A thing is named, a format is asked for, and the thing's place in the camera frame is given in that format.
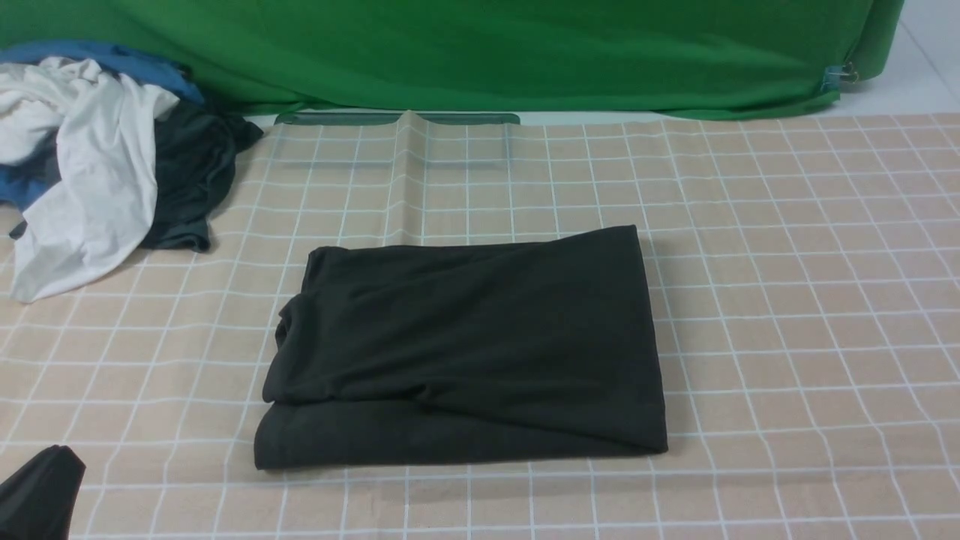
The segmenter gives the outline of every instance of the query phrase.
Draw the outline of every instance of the green fabric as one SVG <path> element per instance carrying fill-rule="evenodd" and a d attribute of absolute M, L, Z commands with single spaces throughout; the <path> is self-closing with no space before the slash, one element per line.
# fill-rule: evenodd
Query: green fabric
<path fill-rule="evenodd" d="M 854 52 L 877 71 L 886 50 L 867 49 L 889 48 L 901 3 L 0 0 L 0 47 L 45 38 L 121 43 L 189 64 L 204 89 L 248 112 L 756 118 L 828 106 L 839 94 L 821 88 L 824 71 Z"/>

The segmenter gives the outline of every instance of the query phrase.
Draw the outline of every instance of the black clothing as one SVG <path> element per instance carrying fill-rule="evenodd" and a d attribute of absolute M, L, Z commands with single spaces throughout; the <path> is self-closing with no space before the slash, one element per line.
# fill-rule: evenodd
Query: black clothing
<path fill-rule="evenodd" d="M 156 211 L 154 224 L 140 242 L 145 249 L 210 249 L 206 217 L 227 198 L 236 173 L 237 154 L 263 136 L 243 117 L 209 112 L 180 100 L 166 119 L 154 123 L 156 141 Z M 36 178 L 60 181 L 56 146 L 37 159 Z M 17 239 L 27 224 L 10 232 Z"/>
<path fill-rule="evenodd" d="M 320 248 L 280 317 L 258 469 L 667 449 L 636 227 Z"/>
<path fill-rule="evenodd" d="M 0 484 L 0 540 L 66 540 L 86 466 L 72 450 L 43 450 Z"/>

